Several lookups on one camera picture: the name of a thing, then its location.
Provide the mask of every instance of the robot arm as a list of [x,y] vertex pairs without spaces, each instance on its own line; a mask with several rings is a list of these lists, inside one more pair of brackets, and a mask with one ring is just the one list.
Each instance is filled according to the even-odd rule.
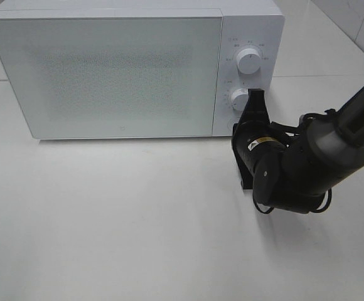
[[306,114],[298,127],[270,123],[264,91],[249,90],[232,149],[259,211],[257,204],[270,207],[263,213],[323,212],[331,188],[364,166],[364,87],[337,112]]

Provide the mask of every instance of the microwave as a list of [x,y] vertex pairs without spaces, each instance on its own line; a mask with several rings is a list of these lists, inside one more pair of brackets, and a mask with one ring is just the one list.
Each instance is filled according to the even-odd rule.
[[0,60],[37,139],[229,136],[283,25],[272,0],[5,0]]

